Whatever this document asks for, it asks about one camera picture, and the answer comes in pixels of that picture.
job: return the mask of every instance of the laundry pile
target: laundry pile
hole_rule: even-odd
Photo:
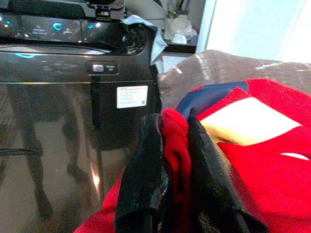
[[[268,79],[191,90],[141,120],[131,161],[76,233],[310,233],[310,106]]]

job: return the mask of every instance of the black washing machine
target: black washing machine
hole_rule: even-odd
[[[121,148],[133,145],[141,117],[160,110],[154,36],[104,17],[3,9],[1,233],[72,232],[100,209],[124,167]]]

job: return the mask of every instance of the white label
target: white label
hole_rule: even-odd
[[[148,86],[120,86],[117,88],[117,108],[147,105]]]

